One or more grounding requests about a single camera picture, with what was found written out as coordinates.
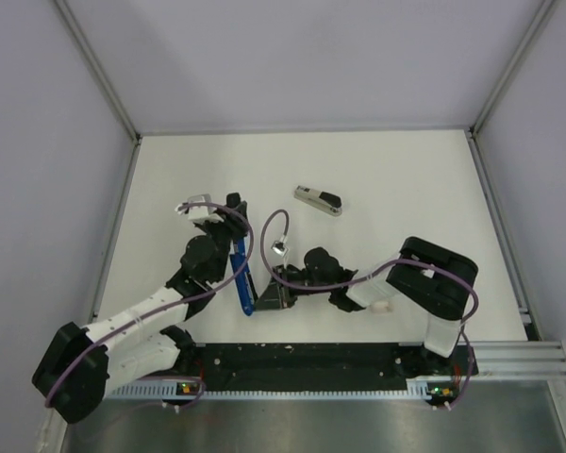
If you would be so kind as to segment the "blue stapler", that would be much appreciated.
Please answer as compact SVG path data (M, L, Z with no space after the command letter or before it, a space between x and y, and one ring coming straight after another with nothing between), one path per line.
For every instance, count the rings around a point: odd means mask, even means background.
M235 285L241 304L241 310L246 316L251 316L258 298L249 265L242 266L246 259L245 240L239 239L233 243L233 253L229 256L233 273L238 273Z

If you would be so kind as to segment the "grey black stapler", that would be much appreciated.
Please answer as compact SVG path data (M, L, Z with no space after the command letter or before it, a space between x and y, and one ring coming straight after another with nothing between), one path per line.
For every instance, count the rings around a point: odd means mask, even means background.
M333 193L298 185L293 191L293 196L295 199L328 215L339 217L342 214L341 198Z

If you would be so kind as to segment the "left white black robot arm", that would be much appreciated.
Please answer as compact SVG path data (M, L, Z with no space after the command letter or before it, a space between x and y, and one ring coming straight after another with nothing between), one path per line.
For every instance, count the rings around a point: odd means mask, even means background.
M143 301L85 326L60 327L31 382L44 405L67 423L88 417L113 391L139 378L171 370L185 374L195 353L179 324L203 310L242 272L226 269L234 246L253 240L247 203L239 193L216 204L196 195L176 208L199 229L185 246L175 273Z

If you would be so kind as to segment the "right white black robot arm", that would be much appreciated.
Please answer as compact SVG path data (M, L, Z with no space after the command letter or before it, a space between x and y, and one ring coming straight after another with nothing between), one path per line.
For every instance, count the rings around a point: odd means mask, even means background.
M280 264L254 303L255 310L291 308L300 296L327 294L339 310L384 310L394 298L414 303L425 315L424 367L445 372L457 358L468 297L478 266L471 259L418 237L407 238L396 257L360 272L346 269L322 247L310 249L304 266Z

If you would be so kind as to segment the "small white staple box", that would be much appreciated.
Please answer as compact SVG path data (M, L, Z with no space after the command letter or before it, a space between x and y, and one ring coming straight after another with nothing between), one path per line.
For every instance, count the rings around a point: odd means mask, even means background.
M389 301L377 301L370 306L370 311L376 315L384 315L392 313L391 303Z

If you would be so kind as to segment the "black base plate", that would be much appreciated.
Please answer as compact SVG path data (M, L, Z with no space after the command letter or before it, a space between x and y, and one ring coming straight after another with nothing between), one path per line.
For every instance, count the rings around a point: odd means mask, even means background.
M204 344L189 346L173 368L155 378L201 378L211 392L404 390L407 380L455 378L467 353L449 358L420 344Z

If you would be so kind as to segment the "aluminium frame rail front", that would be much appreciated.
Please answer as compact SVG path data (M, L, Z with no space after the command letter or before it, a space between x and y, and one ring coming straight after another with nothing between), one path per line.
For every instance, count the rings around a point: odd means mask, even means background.
M476 379L566 380L560 342L476 342Z

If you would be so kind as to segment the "left aluminium corner post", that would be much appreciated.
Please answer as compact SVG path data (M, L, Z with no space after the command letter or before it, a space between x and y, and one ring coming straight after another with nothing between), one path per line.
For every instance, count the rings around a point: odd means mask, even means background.
M69 2L63 0L52 0L50 1L50 4L55 9L66 32L73 40L77 51L84 60L95 85L104 97L110 110L124 129L129 140L132 143L137 144L141 139L141 134L134 126L130 115L125 109L121 97L109 79L107 71L100 61L100 58L98 58L96 52L92 48L91 42L84 32L80 22L77 20Z

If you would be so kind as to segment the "aluminium corner post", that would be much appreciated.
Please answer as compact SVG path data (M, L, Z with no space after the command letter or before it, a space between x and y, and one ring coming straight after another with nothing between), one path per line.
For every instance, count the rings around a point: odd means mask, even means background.
M507 63L496 78L473 124L469 127L472 137L476 137L490 120L559 4L558 0L544 0L538 3L533 17L529 20Z
M63 0L52 0L50 1L50 4L55 9L66 32L73 40L77 51L84 60L95 85L104 97L110 110L124 129L129 140L132 143L137 144L141 139L141 134L134 126L130 115L125 109L121 97L109 79L107 71L100 61L100 58L98 58L96 52L92 48L91 42L84 32L80 22L77 20L69 2Z

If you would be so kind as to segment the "right aluminium corner post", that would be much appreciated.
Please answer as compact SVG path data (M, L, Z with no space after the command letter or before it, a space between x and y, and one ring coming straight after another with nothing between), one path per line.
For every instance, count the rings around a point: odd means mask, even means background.
M544 0L538 3L533 17L529 20L507 63L496 78L473 124L469 127L472 137L476 137L490 120L559 4L558 0Z

